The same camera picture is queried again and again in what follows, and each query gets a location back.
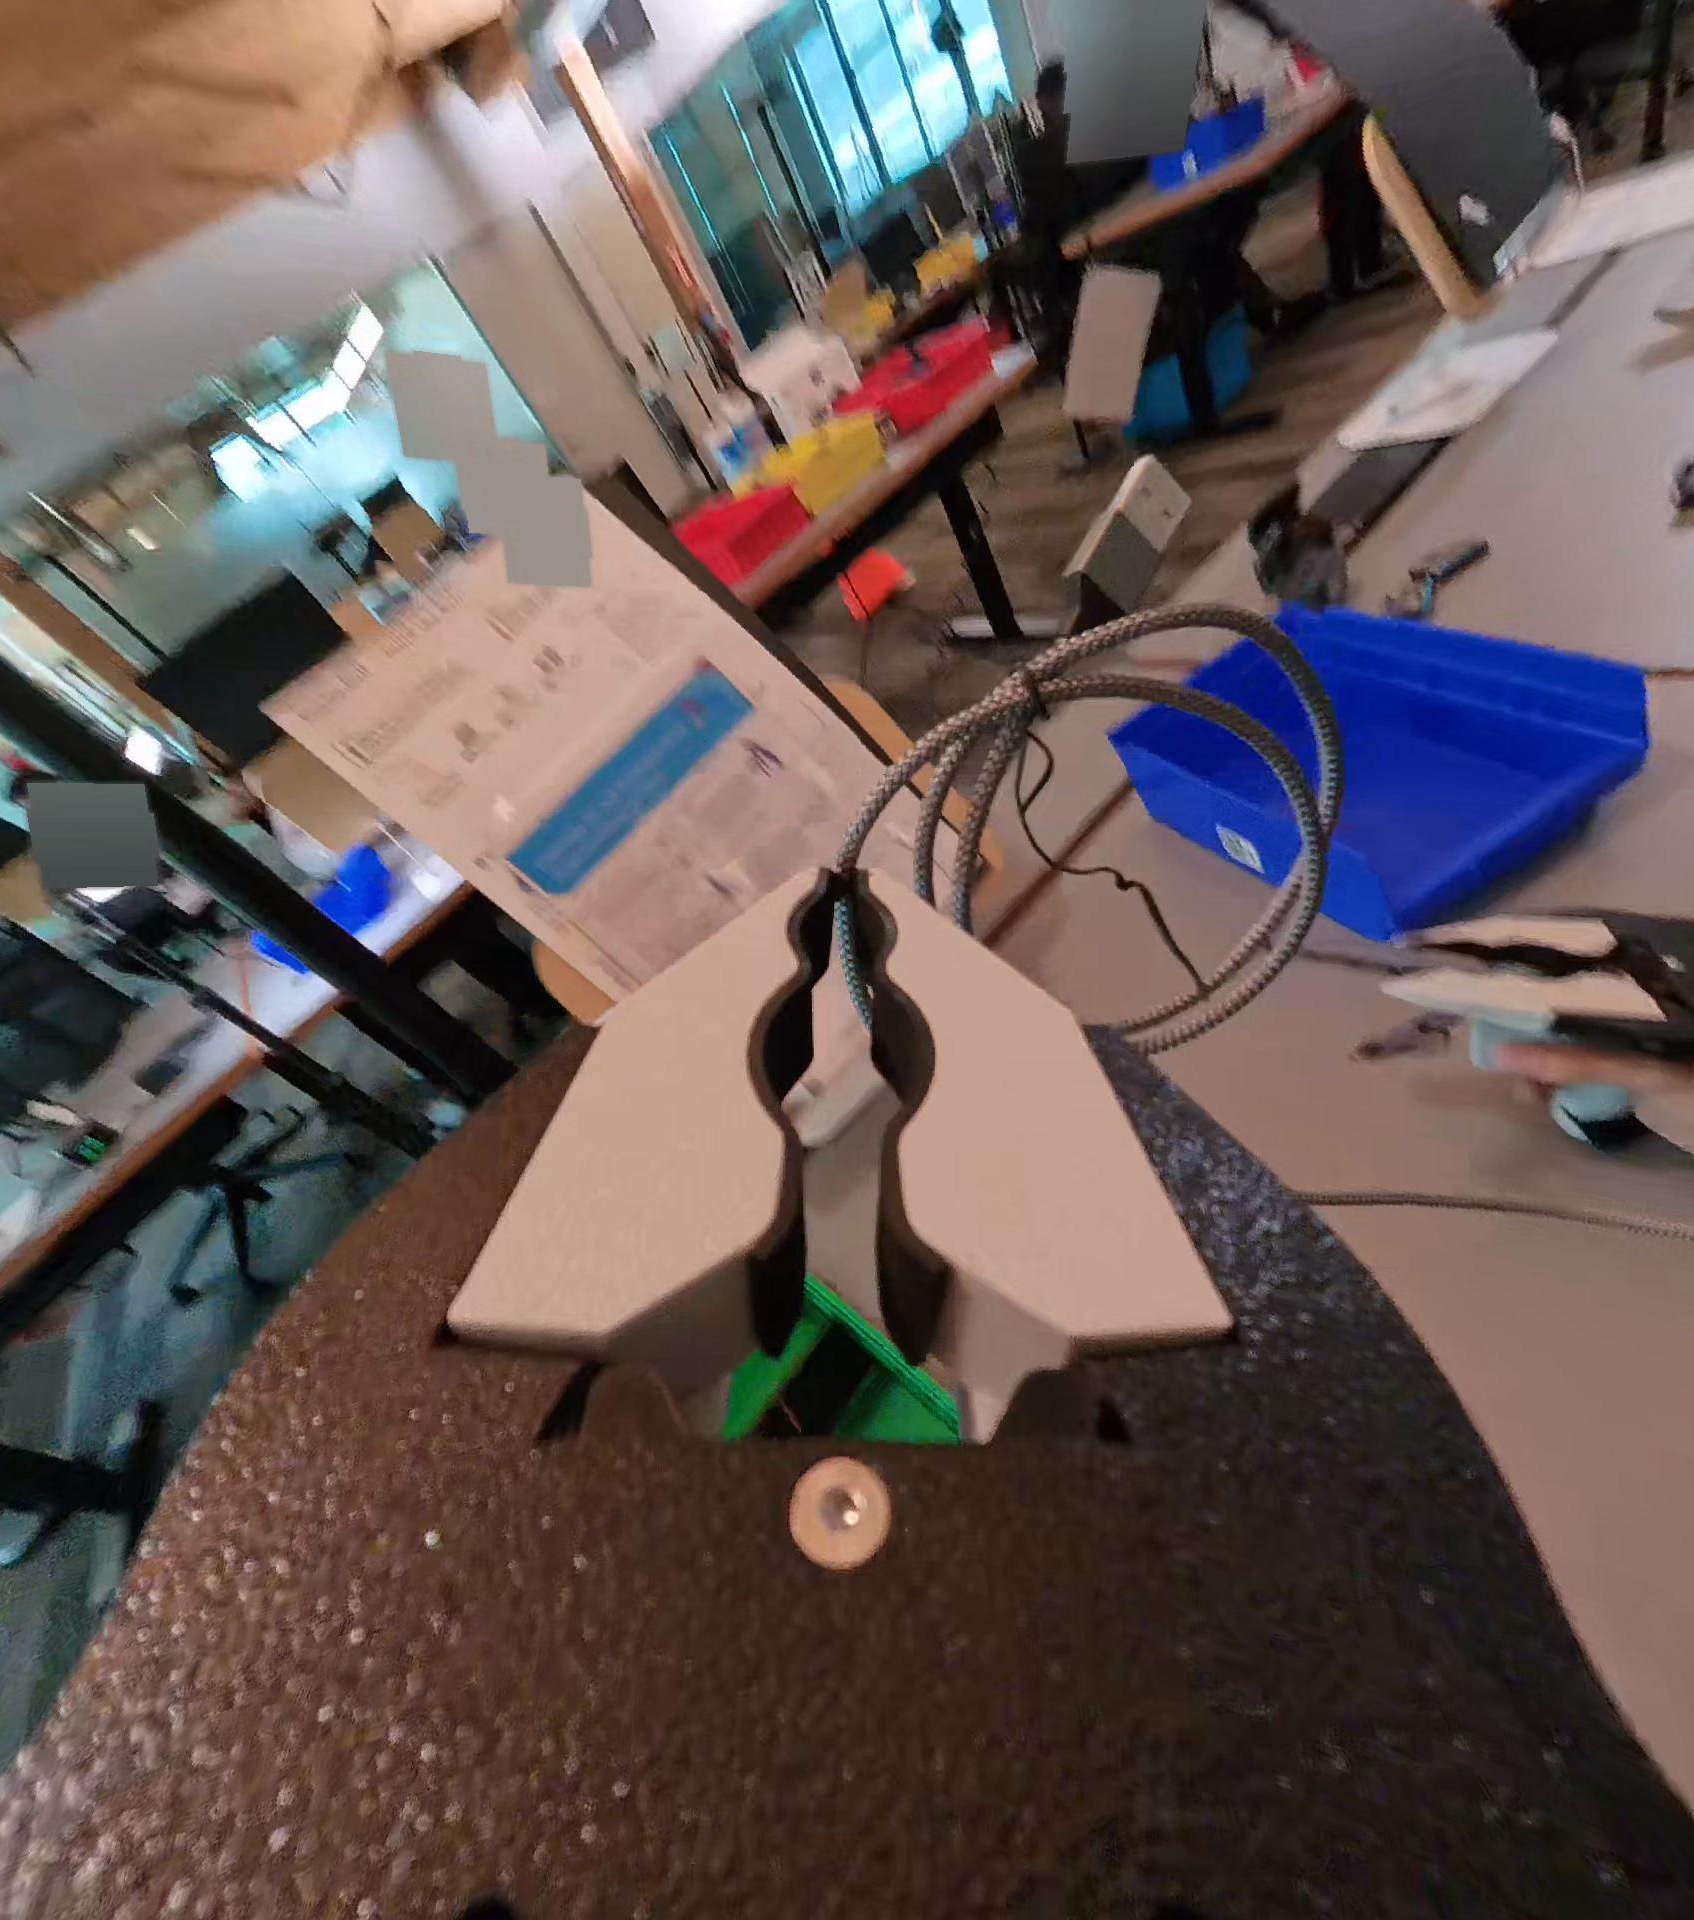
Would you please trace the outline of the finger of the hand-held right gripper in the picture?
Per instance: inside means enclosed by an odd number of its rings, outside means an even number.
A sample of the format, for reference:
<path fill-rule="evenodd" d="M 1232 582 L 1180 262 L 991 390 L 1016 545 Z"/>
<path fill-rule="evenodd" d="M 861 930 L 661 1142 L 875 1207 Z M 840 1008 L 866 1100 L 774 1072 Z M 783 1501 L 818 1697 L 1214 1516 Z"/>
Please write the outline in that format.
<path fill-rule="evenodd" d="M 1604 915 L 1483 915 L 1415 932 L 1419 952 L 1451 952 L 1487 963 L 1604 963 L 1622 938 Z"/>
<path fill-rule="evenodd" d="M 1464 972 L 1436 968 L 1389 976 L 1379 992 L 1423 1011 L 1502 1028 L 1556 1028 L 1568 1022 L 1661 1025 L 1664 1003 L 1624 972 Z"/>

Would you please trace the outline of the blue plastic bin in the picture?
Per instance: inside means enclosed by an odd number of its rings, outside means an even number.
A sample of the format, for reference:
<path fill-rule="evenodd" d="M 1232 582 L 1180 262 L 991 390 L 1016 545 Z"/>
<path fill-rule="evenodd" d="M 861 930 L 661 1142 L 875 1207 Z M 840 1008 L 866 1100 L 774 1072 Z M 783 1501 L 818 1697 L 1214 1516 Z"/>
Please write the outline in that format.
<path fill-rule="evenodd" d="M 1391 942 L 1459 918 L 1579 831 L 1650 751 L 1638 665 L 1346 605 L 1273 614 L 1333 708 L 1344 792 L 1320 913 Z M 1247 713 L 1317 777 L 1282 668 L 1240 639 L 1188 685 Z M 1267 763 L 1214 724 L 1151 704 L 1108 732 L 1147 816 L 1272 884 L 1299 851 Z"/>

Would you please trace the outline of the black monitor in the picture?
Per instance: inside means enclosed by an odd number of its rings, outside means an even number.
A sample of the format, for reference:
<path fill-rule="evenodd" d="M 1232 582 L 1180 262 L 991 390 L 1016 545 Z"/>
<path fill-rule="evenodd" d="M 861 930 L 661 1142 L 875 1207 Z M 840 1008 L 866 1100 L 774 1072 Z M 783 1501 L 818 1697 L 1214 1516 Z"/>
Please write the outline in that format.
<path fill-rule="evenodd" d="M 332 610 L 279 573 L 187 636 L 139 688 L 224 763 L 243 768 L 284 736 L 266 704 L 348 642 Z"/>

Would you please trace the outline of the small grey leaning board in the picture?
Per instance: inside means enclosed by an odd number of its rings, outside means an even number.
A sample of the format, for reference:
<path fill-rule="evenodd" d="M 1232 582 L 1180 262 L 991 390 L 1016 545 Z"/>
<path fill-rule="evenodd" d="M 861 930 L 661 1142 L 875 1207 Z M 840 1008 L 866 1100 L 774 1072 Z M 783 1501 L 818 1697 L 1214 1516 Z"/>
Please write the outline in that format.
<path fill-rule="evenodd" d="M 1163 459 L 1140 454 L 1063 565 L 1060 633 L 1072 638 L 1140 611 L 1189 510 L 1191 496 Z"/>

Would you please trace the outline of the red plastic basket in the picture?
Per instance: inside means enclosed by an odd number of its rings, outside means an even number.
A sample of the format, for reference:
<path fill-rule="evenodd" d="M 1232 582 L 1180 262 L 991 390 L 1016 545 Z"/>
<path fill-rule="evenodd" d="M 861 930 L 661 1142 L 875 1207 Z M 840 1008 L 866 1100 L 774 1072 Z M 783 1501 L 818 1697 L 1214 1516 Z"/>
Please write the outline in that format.
<path fill-rule="evenodd" d="M 886 350 L 857 384 L 831 402 L 835 419 L 868 415 L 889 438 L 910 438 L 959 394 L 993 376 L 995 338 L 984 318 L 968 318 Z"/>
<path fill-rule="evenodd" d="M 667 522 L 679 545 L 727 587 L 743 586 L 811 526 L 788 481 L 725 491 Z"/>

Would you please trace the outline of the yellow plastic basket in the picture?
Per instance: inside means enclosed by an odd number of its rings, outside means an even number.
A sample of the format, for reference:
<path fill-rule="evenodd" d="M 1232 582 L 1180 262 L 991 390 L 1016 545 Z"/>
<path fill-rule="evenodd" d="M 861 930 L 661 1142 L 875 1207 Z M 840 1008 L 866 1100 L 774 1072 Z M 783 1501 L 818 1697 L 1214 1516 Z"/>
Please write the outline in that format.
<path fill-rule="evenodd" d="M 820 519 L 883 470 L 883 423 L 878 409 L 833 414 L 766 454 L 754 483 L 785 487 L 809 519 Z"/>

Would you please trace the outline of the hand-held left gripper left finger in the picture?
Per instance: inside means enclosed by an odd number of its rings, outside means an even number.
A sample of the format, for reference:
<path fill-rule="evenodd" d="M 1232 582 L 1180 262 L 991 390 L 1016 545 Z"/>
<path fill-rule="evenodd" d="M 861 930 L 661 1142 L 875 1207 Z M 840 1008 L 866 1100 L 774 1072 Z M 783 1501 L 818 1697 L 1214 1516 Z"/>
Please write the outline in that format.
<path fill-rule="evenodd" d="M 598 1363 L 783 1352 L 805 1301 L 805 1149 L 842 877 L 797 873 L 618 1001 L 451 1298 L 454 1340 Z"/>

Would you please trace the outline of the green plastic bin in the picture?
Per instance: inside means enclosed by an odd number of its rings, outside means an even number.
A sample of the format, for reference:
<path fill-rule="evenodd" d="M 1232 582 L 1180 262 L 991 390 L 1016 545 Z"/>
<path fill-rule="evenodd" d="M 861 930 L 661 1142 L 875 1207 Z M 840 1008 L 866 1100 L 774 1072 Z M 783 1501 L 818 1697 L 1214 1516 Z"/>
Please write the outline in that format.
<path fill-rule="evenodd" d="M 720 1436 L 955 1446 L 961 1430 L 954 1392 L 808 1273 L 785 1346 L 756 1349 L 733 1367 Z"/>

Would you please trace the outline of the long wooden table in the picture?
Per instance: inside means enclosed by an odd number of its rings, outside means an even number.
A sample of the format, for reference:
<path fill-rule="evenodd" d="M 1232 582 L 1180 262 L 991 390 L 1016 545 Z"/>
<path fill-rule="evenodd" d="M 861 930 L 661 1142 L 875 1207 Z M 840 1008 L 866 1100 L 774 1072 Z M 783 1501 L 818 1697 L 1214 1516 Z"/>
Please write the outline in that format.
<path fill-rule="evenodd" d="M 927 425 L 894 442 L 872 476 L 855 481 L 797 535 L 770 551 L 764 563 L 730 587 L 730 596 L 761 623 L 776 627 L 811 605 L 851 563 L 934 501 L 977 604 L 977 618 L 969 622 L 974 638 L 1002 643 L 1052 638 L 1052 620 L 1016 610 L 968 481 L 968 468 L 1004 440 L 1004 404 L 1036 372 L 1029 348 L 997 351 L 986 378 L 958 394 Z"/>

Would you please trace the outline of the white cardboard box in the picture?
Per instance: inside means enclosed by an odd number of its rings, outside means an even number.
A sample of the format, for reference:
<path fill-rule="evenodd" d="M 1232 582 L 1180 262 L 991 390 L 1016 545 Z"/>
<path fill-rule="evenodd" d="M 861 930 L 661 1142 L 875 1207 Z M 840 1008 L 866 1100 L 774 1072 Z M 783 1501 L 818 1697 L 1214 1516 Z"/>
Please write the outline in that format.
<path fill-rule="evenodd" d="M 741 358 L 738 378 L 774 434 L 793 442 L 831 417 L 837 395 L 859 385 L 859 363 L 840 334 L 796 321 Z"/>

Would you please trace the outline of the blue plastic tray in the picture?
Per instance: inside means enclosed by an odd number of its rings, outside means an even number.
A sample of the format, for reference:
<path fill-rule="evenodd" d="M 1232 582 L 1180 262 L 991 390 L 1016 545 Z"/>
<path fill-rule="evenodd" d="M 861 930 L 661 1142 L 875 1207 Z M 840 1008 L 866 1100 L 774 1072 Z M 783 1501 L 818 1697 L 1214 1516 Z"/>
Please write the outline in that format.
<path fill-rule="evenodd" d="M 1177 150 L 1150 158 L 1147 183 L 1157 192 L 1167 192 L 1202 180 L 1254 148 L 1265 130 L 1267 100 L 1264 91 L 1249 91 L 1228 108 L 1195 114 L 1188 121 L 1183 144 Z"/>

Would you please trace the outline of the person's right hand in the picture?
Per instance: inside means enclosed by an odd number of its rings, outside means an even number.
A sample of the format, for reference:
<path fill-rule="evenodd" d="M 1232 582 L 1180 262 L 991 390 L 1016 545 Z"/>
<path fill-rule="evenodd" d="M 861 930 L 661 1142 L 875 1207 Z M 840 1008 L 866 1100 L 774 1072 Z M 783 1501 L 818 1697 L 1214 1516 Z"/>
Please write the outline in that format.
<path fill-rule="evenodd" d="M 1694 1157 L 1694 1060 L 1504 1039 L 1492 1049 L 1490 1065 L 1547 1091 L 1579 1084 L 1620 1090 L 1650 1134 Z"/>

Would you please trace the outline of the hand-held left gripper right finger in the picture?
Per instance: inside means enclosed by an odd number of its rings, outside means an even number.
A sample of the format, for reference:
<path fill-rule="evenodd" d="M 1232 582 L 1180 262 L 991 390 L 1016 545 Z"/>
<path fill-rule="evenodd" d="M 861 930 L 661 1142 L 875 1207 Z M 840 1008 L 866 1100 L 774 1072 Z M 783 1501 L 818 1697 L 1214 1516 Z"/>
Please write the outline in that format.
<path fill-rule="evenodd" d="M 1036 1376 L 1223 1340 L 1234 1313 L 1075 1018 L 881 873 L 854 875 L 891 1343 L 995 1438 Z"/>

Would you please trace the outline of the black metal pole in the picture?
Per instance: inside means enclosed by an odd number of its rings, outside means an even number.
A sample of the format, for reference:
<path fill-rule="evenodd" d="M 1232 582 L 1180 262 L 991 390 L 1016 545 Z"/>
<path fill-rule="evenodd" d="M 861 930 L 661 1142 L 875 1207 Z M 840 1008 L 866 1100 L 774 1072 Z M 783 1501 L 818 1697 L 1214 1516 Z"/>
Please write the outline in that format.
<path fill-rule="evenodd" d="M 33 768 L 77 781 L 125 781 L 147 798 L 161 854 L 272 938 L 338 995 L 383 1049 L 468 1105 L 499 1091 L 516 1065 L 372 948 L 325 918 L 221 828 L 149 781 L 51 693 L 0 658 L 0 736 Z"/>

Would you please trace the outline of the small blue bin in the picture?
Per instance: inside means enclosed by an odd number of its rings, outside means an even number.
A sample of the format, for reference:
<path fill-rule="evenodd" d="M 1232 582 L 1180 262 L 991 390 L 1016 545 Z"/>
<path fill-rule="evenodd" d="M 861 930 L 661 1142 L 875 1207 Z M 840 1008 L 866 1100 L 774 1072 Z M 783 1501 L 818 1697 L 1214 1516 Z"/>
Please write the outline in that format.
<path fill-rule="evenodd" d="M 393 875 L 374 842 L 357 842 L 345 849 L 325 884 L 308 903 L 344 934 L 355 938 L 378 921 L 393 895 Z"/>

